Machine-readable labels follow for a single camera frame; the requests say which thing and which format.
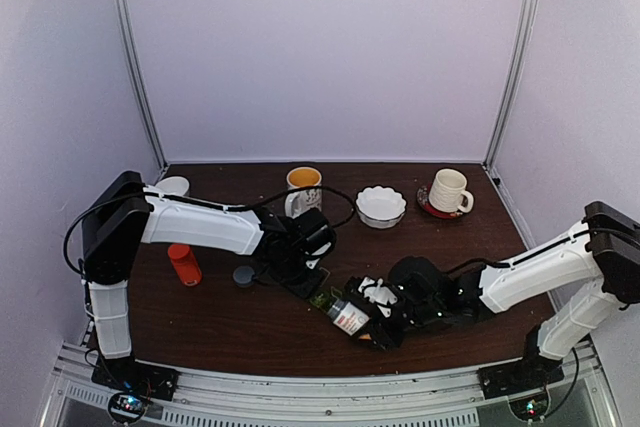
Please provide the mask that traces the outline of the left aluminium frame post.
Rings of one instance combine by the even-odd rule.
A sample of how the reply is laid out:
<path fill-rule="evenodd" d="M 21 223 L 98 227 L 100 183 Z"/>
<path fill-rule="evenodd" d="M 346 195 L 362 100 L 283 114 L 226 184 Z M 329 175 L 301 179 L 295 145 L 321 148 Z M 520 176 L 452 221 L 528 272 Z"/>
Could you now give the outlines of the left aluminium frame post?
<path fill-rule="evenodd" d="M 147 89 L 145 86 L 141 63 L 137 52 L 133 26 L 131 23 L 131 15 L 127 0 L 113 0 L 120 36 L 124 48 L 125 63 L 130 78 L 135 103 L 141 117 L 143 130 L 151 147 L 155 163 L 160 171 L 165 171 L 169 163 L 166 159 L 164 150 L 161 145 L 159 132 L 154 120 Z"/>

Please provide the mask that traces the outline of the white mug yellow inside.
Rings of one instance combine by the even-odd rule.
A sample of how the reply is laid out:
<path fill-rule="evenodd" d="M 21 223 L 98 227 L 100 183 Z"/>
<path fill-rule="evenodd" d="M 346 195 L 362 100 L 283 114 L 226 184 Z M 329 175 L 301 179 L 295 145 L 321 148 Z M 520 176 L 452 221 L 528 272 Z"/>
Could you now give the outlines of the white mug yellow inside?
<path fill-rule="evenodd" d="M 322 183 L 321 173 L 308 166 L 297 167 L 291 170 L 286 177 L 289 194 L 284 203 L 284 212 L 287 217 L 295 218 L 301 214 L 316 208 L 322 209 Z"/>

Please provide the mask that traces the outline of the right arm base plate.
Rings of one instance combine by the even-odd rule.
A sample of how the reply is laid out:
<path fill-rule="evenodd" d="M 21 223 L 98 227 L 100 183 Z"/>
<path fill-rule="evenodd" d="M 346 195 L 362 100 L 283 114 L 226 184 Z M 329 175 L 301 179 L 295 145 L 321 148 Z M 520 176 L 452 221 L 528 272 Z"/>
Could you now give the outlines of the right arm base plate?
<path fill-rule="evenodd" d="M 565 376 L 561 366 L 546 372 L 524 368 L 514 362 L 481 368 L 478 378 L 484 398 L 488 400 L 542 389 L 562 381 Z"/>

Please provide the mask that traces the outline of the grey bottle cap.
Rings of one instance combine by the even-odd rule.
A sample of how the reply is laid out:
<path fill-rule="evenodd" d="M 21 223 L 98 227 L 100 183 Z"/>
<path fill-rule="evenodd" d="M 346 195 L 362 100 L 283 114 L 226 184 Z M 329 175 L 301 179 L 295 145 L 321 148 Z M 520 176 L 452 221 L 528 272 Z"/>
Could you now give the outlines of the grey bottle cap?
<path fill-rule="evenodd" d="M 251 266 L 239 266 L 233 271 L 232 280 L 239 288 L 249 288 L 255 283 L 256 272 Z"/>

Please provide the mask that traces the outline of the white scalloped dish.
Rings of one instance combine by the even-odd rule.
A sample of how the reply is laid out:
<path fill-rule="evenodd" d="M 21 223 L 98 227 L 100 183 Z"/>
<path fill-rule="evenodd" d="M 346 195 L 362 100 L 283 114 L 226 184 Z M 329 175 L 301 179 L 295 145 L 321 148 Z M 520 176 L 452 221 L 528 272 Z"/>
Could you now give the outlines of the white scalloped dish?
<path fill-rule="evenodd" d="M 359 219 L 368 227 L 385 230 L 396 226 L 404 217 L 407 202 L 390 187 L 366 187 L 357 194 Z"/>

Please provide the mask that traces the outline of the aluminium front rail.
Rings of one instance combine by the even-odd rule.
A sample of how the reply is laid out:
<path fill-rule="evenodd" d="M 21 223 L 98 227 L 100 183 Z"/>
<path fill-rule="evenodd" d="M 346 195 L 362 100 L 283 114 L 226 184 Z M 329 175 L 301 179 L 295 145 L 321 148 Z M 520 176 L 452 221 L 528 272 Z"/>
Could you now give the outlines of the aluminium front rail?
<path fill-rule="evenodd" d="M 36 426 L 119 426 L 107 413 L 112 389 L 91 382 L 95 354 L 63 344 L 49 378 Z M 425 373 L 341 378 L 230 374 L 173 367 L 174 397 L 154 399 L 132 426 L 622 426 L 591 341 L 576 347 L 579 377 L 570 395 L 544 422 L 512 412 L 516 395 L 548 393 L 550 410 L 569 392 L 566 378 L 542 390 L 489 399 L 474 367 Z"/>

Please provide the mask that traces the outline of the right aluminium frame post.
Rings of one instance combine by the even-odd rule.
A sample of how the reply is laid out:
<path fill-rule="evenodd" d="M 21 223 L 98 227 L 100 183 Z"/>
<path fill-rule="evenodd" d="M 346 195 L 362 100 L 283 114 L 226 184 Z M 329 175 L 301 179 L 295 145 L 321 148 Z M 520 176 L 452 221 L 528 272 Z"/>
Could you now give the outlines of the right aluminium frame post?
<path fill-rule="evenodd" d="M 484 158 L 484 168 L 493 175 L 509 118 L 515 105 L 517 90 L 524 69 L 527 48 L 531 39 L 538 10 L 539 0 L 522 0 L 516 36 L 507 71 L 504 89 L 501 95 L 498 115 Z"/>

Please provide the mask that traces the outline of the small white bowl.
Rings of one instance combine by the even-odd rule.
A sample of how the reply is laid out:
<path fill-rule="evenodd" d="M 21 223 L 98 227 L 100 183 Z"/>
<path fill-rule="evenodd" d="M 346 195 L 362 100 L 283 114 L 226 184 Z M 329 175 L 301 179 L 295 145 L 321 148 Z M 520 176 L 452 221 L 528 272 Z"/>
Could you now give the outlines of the small white bowl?
<path fill-rule="evenodd" d="M 190 192 L 190 182 L 182 176 L 166 177 L 156 183 L 155 187 L 170 195 L 188 196 Z"/>

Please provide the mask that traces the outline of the green weekly pill organizer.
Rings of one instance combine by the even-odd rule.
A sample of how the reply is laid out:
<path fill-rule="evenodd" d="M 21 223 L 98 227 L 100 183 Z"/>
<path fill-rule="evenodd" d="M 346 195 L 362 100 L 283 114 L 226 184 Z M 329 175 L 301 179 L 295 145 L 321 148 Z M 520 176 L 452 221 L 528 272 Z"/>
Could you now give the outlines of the green weekly pill organizer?
<path fill-rule="evenodd" d="M 316 309 L 328 314 L 332 306 L 342 300 L 342 292 L 330 287 L 328 290 L 319 290 L 310 299 L 309 303 Z"/>

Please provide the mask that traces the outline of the grey lid pill bottle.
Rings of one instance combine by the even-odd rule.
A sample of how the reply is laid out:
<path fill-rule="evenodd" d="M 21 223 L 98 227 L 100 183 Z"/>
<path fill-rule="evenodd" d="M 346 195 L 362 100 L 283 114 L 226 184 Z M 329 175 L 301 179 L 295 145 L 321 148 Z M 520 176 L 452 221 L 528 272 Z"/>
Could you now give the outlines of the grey lid pill bottle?
<path fill-rule="evenodd" d="M 354 336 L 362 330 L 370 320 L 363 310 L 341 299 L 331 304 L 327 315 L 334 326 L 349 336 Z"/>

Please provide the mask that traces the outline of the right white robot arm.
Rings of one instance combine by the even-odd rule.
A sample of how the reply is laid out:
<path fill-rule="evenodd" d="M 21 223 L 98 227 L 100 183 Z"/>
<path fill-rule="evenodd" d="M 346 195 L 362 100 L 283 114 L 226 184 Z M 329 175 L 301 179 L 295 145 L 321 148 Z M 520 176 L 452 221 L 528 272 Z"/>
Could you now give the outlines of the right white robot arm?
<path fill-rule="evenodd" d="M 614 311 L 639 301 L 639 224 L 594 201 L 565 233 L 521 255 L 478 269 L 440 271 L 424 257 L 398 261 L 384 279 L 352 277 L 345 296 L 366 316 L 359 341 L 381 350 L 399 347 L 411 331 L 439 332 L 474 325 L 565 284 L 581 288 L 552 318 L 527 336 L 513 366 L 530 389 Z"/>

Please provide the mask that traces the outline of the orange pill bottle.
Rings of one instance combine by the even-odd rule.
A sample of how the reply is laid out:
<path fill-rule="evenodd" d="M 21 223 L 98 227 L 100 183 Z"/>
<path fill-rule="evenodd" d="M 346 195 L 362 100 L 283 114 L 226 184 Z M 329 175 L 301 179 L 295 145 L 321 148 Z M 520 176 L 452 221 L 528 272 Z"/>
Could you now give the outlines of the orange pill bottle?
<path fill-rule="evenodd" d="M 187 287 L 194 287 L 202 280 L 202 273 L 192 248 L 186 244 L 171 244 L 167 254 L 174 271 L 181 283 Z"/>

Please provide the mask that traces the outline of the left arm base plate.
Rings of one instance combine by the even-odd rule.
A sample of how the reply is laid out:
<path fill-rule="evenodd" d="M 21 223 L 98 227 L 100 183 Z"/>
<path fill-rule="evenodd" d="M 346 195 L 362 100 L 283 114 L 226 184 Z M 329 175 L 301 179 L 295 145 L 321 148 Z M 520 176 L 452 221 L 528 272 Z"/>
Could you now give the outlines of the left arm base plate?
<path fill-rule="evenodd" d="M 139 362 L 134 356 L 119 359 L 99 357 L 93 369 L 93 383 L 145 398 L 171 401 L 179 373 L 177 370 Z"/>

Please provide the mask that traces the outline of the red round coaster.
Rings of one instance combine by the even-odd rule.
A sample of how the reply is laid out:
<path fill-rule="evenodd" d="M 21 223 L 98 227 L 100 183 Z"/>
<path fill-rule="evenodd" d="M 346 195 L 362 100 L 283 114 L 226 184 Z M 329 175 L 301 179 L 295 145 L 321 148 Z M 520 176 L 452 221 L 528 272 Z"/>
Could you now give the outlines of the red round coaster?
<path fill-rule="evenodd" d="M 442 212 L 434 208 L 429 201 L 431 187 L 431 184 L 422 185 L 416 192 L 416 201 L 422 210 L 436 218 L 444 220 L 453 220 L 466 215 L 466 212 L 461 210 L 456 210 L 455 212 Z"/>

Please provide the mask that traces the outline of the aluminium frame post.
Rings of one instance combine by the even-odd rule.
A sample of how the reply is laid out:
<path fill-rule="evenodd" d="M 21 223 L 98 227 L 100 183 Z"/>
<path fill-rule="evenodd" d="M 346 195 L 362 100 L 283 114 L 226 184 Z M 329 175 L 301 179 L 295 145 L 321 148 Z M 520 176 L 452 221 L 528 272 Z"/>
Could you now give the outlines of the aluminium frame post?
<path fill-rule="evenodd" d="M 517 90 L 524 69 L 527 48 L 531 39 L 538 10 L 539 0 L 522 0 L 516 36 L 507 71 L 504 89 L 501 95 L 498 115 L 484 158 L 484 168 L 493 175 L 509 118 L 515 105 Z"/>
<path fill-rule="evenodd" d="M 141 117 L 143 130 L 151 147 L 155 163 L 160 171 L 165 171 L 169 163 L 166 159 L 164 150 L 161 145 L 159 132 L 154 120 L 147 89 L 145 86 L 141 63 L 137 52 L 133 26 L 131 23 L 131 15 L 127 0 L 113 0 L 120 36 L 124 48 L 125 63 L 130 78 L 135 103 Z"/>

